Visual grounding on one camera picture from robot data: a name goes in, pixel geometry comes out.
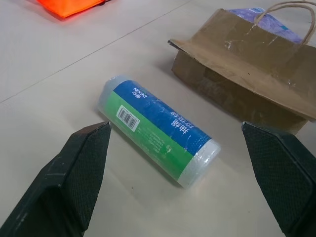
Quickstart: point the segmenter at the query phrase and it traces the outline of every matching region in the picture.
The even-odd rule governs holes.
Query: purple packaging
[[[228,11],[253,23],[255,17],[258,14],[264,12],[264,9],[260,7],[256,7],[256,8],[232,9]],[[291,31],[289,28],[287,28],[279,20],[275,19],[270,14],[266,14],[261,19],[261,21],[259,21],[258,26],[270,33],[286,38],[287,40],[292,41],[294,43],[302,42],[302,38],[298,34]]]

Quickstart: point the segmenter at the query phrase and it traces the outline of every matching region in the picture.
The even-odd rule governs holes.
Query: white floor
[[[272,0],[112,0],[60,21],[35,0],[0,1],[0,225],[68,137],[104,118],[104,83],[132,76],[222,145],[189,190],[173,186],[146,155],[112,130],[103,184],[87,237],[282,237],[254,177],[240,122],[171,72],[177,50],[218,8]],[[276,14],[307,32],[304,10]],[[315,154],[316,128],[298,134]]]

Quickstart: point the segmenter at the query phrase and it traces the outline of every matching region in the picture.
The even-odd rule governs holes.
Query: paper bag handle
[[[277,11],[279,9],[288,8],[288,7],[305,8],[305,9],[307,9],[307,10],[309,10],[311,12],[311,16],[312,16],[312,22],[311,22],[310,29],[308,30],[307,34],[305,35],[305,37],[303,38],[303,40],[301,42],[301,44],[307,44],[309,42],[309,40],[311,39],[311,37],[313,36],[314,31],[316,30],[316,27],[315,27],[315,12],[314,12],[314,10],[311,7],[309,7],[309,6],[302,5],[302,4],[289,4],[289,5],[285,5],[285,6],[279,6],[279,7],[275,8],[275,9],[273,9],[275,6],[286,4],[286,3],[309,3],[309,4],[316,5],[316,3],[309,2],[309,1],[288,1],[288,2],[285,1],[285,2],[280,2],[280,3],[277,3],[277,4],[269,7],[263,13],[257,15],[257,17],[254,20],[254,24],[257,25],[258,22],[264,17],[264,15],[269,13],[269,12]]]

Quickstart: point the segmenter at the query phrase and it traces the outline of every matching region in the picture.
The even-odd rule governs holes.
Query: chinese characters
[[[179,128],[180,132],[183,132],[183,134],[186,134],[191,128],[194,127],[192,124],[190,124],[184,118],[179,116],[176,112],[171,112],[170,114],[172,116],[174,116],[175,118],[177,118],[171,123],[171,125],[176,127],[176,128]]]
[[[143,98],[146,98],[146,97],[147,97],[147,95],[145,95],[145,93],[144,93],[143,91],[141,91],[140,89],[138,89],[138,88],[136,88],[136,87],[133,89],[132,94],[135,95],[135,97],[136,97],[137,99],[139,99],[139,98],[141,98],[141,97],[143,97]]]

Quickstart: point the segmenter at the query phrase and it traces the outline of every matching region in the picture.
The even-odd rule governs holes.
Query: blue label
[[[135,81],[122,82],[114,92],[193,156],[211,139]]]

